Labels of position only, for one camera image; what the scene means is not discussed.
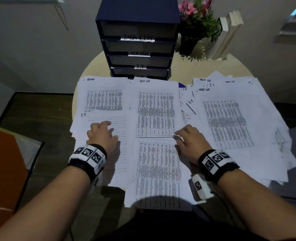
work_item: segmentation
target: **flower pot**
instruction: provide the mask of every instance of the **flower pot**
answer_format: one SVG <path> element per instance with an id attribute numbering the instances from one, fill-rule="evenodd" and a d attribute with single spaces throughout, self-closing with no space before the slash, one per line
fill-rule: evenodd
<path id="1" fill-rule="evenodd" d="M 182 36 L 179 53 L 185 56 L 190 55 L 197 42 L 198 40 L 186 39 L 184 36 Z"/>

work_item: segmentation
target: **wristband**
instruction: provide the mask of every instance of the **wristband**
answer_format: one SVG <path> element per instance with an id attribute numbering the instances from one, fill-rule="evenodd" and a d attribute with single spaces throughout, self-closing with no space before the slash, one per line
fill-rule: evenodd
<path id="1" fill-rule="evenodd" d="M 222 150 L 206 151 L 198 159 L 198 165 L 205 179 L 215 184 L 226 172 L 239 168 L 234 160 Z"/>
<path id="2" fill-rule="evenodd" d="M 79 147 L 69 158 L 68 166 L 75 166 L 84 170 L 90 182 L 98 175 L 106 162 L 107 153 L 104 148 L 97 144 Z"/>

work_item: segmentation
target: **drawer label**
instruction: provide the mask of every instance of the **drawer label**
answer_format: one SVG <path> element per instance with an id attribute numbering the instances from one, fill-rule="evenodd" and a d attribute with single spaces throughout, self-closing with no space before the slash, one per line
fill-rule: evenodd
<path id="1" fill-rule="evenodd" d="M 145 65 L 139 65 L 137 64 L 134 69 L 147 69 L 147 67 Z"/>
<path id="2" fill-rule="evenodd" d="M 153 36 L 135 36 L 135 35 L 123 35 L 120 40 L 123 41 L 144 41 L 144 42 L 155 42 Z"/>
<path id="3" fill-rule="evenodd" d="M 141 57 L 150 57 L 150 52 L 146 51 L 132 51 L 128 53 L 128 56 L 141 56 Z"/>

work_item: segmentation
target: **hand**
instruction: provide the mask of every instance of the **hand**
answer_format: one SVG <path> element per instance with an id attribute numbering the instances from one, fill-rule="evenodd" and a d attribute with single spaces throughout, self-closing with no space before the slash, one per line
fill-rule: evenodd
<path id="1" fill-rule="evenodd" d="M 183 138 L 182 140 L 176 140 L 178 146 L 188 159 L 198 165 L 199 157 L 207 150 L 211 150 L 212 147 L 209 145 L 202 133 L 199 133 L 197 128 L 192 127 L 190 124 L 183 127 L 181 130 L 175 132 L 176 135 Z"/>
<path id="2" fill-rule="evenodd" d="M 90 125 L 91 130 L 87 131 L 89 137 L 86 142 L 87 145 L 98 144 L 105 149 L 107 154 L 110 154 L 116 147 L 118 136 L 112 136 L 111 131 L 108 130 L 109 125 L 111 125 L 110 121 L 92 123 Z"/>

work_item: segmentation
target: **drawer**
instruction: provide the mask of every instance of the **drawer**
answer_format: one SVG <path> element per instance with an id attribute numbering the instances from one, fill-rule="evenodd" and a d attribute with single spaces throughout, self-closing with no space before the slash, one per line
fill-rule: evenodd
<path id="1" fill-rule="evenodd" d="M 177 24 L 164 23 L 137 23 L 124 21 L 100 21 L 102 32 L 105 36 L 128 36 L 136 39 L 175 38 Z"/>
<path id="2" fill-rule="evenodd" d="M 170 57 L 141 57 L 141 56 L 112 56 L 109 55 L 112 65 L 144 65 L 151 67 L 168 67 Z"/>
<path id="3" fill-rule="evenodd" d="M 123 67 L 112 67 L 116 75 L 127 74 L 135 77 L 166 77 L 168 69 L 133 69 Z"/>
<path id="4" fill-rule="evenodd" d="M 106 40 L 106 46 L 110 52 L 159 52 L 171 53 L 172 43 L 166 42 L 144 42 L 144 41 L 110 41 Z"/>

